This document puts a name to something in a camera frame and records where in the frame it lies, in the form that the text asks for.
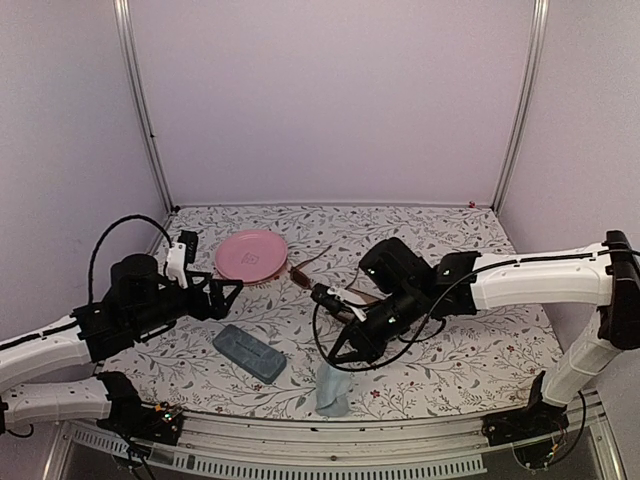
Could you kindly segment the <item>light blue cloth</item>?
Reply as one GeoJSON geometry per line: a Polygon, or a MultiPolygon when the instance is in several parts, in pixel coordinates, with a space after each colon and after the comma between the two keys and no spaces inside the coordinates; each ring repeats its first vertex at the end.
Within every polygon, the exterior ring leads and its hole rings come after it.
{"type": "Polygon", "coordinates": [[[348,372],[322,363],[316,373],[316,413],[328,418],[341,418],[349,414],[351,384],[348,372]]]}

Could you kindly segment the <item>grey case green lining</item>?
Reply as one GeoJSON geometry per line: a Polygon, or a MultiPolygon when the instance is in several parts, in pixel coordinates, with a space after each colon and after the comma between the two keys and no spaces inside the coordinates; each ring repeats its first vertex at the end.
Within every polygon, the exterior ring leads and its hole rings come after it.
{"type": "Polygon", "coordinates": [[[227,325],[213,339],[226,359],[264,384],[272,384],[287,366],[286,356],[244,330],[227,325]]]}

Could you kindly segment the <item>black glasses case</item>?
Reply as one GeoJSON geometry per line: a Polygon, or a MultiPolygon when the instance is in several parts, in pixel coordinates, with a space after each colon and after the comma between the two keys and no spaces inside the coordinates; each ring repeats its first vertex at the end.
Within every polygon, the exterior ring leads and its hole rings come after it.
{"type": "Polygon", "coordinates": [[[332,316],[342,323],[351,320],[363,322],[366,319],[365,310],[382,301],[382,298],[357,289],[329,287],[327,293],[341,304],[340,310],[332,313],[332,316]]]}

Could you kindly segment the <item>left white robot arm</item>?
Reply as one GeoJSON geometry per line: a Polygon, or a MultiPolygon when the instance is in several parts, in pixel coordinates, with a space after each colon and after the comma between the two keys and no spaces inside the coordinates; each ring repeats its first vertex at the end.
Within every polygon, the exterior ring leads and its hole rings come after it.
{"type": "Polygon", "coordinates": [[[1,431],[59,420],[93,419],[126,439],[176,443],[182,410],[146,405],[122,372],[102,372],[71,383],[36,384],[34,378],[71,366],[98,364],[144,343],[190,316],[225,318],[242,291],[240,280],[184,271],[170,279],[155,258],[133,254],[111,268],[111,286],[99,302],[1,345],[1,431]]]}

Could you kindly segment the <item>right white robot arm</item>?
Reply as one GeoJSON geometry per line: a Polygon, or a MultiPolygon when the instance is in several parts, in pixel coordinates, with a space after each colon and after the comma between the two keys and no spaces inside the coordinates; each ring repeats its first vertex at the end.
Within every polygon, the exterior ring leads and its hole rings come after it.
{"type": "Polygon", "coordinates": [[[388,342],[419,319],[475,315],[481,310],[524,304],[582,303],[596,310],[569,351],[531,389],[531,403],[517,427],[537,436],[552,424],[556,409],[597,376],[617,355],[639,347],[639,254],[625,234],[607,232],[602,243],[534,255],[456,252],[429,265],[402,240],[382,240],[359,262],[360,270],[385,294],[371,306],[329,289],[329,311],[349,308],[354,320],[330,350],[333,365],[374,363],[388,342]]]}

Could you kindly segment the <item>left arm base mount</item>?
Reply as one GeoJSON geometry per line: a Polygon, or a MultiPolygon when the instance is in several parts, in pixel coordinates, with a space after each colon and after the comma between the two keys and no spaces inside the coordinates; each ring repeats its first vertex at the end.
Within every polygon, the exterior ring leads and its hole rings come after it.
{"type": "Polygon", "coordinates": [[[178,444],[183,422],[183,408],[178,404],[144,403],[131,381],[121,372],[105,372],[96,379],[106,388],[109,415],[96,426],[126,439],[142,439],[164,445],[178,444]]]}

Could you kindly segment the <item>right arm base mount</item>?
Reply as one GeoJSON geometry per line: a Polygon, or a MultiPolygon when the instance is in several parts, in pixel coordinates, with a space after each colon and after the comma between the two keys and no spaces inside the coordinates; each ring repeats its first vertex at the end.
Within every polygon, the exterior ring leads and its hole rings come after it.
{"type": "Polygon", "coordinates": [[[517,463],[528,471],[547,470],[562,462],[577,447],[586,426],[586,399],[578,391],[582,405],[580,427],[573,443],[566,446],[569,427],[567,407],[553,406],[543,401],[544,376],[545,372],[541,372],[533,380],[526,406],[482,417],[481,433],[490,446],[512,444],[542,435],[550,437],[544,443],[512,450],[517,463]]]}

